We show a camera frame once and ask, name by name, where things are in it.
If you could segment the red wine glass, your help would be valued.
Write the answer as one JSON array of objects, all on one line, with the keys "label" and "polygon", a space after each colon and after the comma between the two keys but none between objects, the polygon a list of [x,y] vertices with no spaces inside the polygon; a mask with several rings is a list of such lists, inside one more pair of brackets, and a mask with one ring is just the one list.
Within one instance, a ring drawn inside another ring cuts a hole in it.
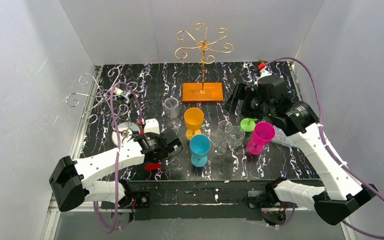
[{"label": "red wine glass", "polygon": [[158,162],[158,163],[148,163],[147,165],[144,166],[144,169],[146,171],[155,171],[155,170],[160,169],[162,166],[163,166],[163,164],[160,163],[160,162]]}]

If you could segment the green wine glass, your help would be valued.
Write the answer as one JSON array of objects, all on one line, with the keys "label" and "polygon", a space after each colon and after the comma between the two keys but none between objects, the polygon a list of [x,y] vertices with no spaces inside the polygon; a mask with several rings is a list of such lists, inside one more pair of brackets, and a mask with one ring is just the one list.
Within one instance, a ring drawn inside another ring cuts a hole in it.
[{"label": "green wine glass", "polygon": [[244,118],[240,122],[240,127],[247,133],[253,132],[256,126],[257,119]]}]

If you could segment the teal wine glass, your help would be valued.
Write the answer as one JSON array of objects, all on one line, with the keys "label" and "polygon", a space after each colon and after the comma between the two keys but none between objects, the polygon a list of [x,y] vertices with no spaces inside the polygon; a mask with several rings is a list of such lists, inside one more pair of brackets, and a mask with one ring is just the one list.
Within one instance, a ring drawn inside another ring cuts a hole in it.
[{"label": "teal wine glass", "polygon": [[205,166],[211,150],[210,139],[203,134],[194,135],[189,142],[189,147],[191,151],[191,163],[197,168]]}]

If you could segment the pink wine glass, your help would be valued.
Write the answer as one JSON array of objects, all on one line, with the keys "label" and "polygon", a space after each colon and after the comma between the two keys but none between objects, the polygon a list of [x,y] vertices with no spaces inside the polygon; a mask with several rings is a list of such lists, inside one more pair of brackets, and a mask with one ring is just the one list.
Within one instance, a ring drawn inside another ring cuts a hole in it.
[{"label": "pink wine glass", "polygon": [[259,122],[255,125],[251,140],[247,143],[247,151],[251,155],[260,155],[265,145],[269,144],[276,135],[274,126],[268,122]]}]

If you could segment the orange yellow wine glass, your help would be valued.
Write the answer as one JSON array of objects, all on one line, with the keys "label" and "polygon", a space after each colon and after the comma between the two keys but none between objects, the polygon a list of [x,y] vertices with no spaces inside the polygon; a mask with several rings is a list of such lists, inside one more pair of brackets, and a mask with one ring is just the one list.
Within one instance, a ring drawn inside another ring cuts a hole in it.
[{"label": "orange yellow wine glass", "polygon": [[201,127],[204,122],[204,117],[203,111],[197,107],[191,107],[185,111],[183,119],[187,128],[185,136],[188,140],[202,133]]}]

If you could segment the clear ribbed wine glass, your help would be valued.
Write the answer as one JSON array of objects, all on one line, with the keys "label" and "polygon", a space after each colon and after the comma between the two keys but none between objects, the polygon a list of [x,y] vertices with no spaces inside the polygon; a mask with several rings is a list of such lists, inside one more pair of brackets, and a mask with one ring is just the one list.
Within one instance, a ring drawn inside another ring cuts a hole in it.
[{"label": "clear ribbed wine glass", "polygon": [[227,143],[233,150],[239,148],[243,142],[246,132],[241,126],[233,126],[227,135]]}]

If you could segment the silver wire glass rack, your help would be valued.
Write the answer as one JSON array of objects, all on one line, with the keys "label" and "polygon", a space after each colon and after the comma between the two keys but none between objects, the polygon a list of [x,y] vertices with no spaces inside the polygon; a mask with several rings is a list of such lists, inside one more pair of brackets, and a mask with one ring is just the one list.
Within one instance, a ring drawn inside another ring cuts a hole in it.
[{"label": "silver wire glass rack", "polygon": [[[89,127],[98,122],[101,117],[111,118],[112,111],[114,111],[116,120],[125,118],[126,127],[119,131],[121,144],[124,144],[139,134],[139,130],[132,130],[133,123],[128,115],[130,105],[135,102],[134,91],[136,88],[132,88],[131,85],[137,85],[138,83],[134,81],[123,84],[122,86],[126,89],[118,86],[115,87],[113,84],[109,88],[104,88],[100,85],[98,78],[99,75],[94,76],[90,73],[81,75],[78,83],[81,86],[87,86],[91,83],[89,93],[73,92],[68,94],[64,99],[64,102],[69,107],[75,108],[80,104],[80,101],[75,99],[75,96],[86,97],[86,103],[80,119],[79,132],[76,137],[81,143],[75,145],[80,150],[85,148],[88,141],[87,131]],[[128,97],[115,96],[113,95],[114,88],[122,89],[125,92],[129,91],[130,94]]]}]

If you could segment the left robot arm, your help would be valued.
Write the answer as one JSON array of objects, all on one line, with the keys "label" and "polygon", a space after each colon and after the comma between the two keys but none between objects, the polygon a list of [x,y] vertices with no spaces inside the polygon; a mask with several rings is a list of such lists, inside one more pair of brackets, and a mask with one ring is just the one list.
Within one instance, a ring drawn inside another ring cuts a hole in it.
[{"label": "left robot arm", "polygon": [[140,134],[121,147],[87,158],[62,157],[49,178],[58,209],[68,212],[84,202],[120,204],[130,194],[125,183],[102,181],[102,177],[143,163],[159,163],[180,150],[182,143],[173,131]]}]

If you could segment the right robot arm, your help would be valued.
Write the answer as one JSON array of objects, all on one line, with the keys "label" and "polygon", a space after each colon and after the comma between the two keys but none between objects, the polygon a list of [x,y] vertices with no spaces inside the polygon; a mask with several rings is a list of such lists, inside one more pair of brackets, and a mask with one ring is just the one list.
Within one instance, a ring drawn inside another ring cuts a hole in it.
[{"label": "right robot arm", "polygon": [[320,136],[320,120],[303,101],[294,101],[286,81],[278,75],[263,76],[256,85],[237,83],[224,110],[234,113],[242,101],[241,114],[281,129],[303,152],[323,185],[311,186],[279,177],[265,186],[267,204],[295,203],[316,211],[330,225],[337,225],[375,197],[374,185],[364,186],[327,150],[329,141]]}]

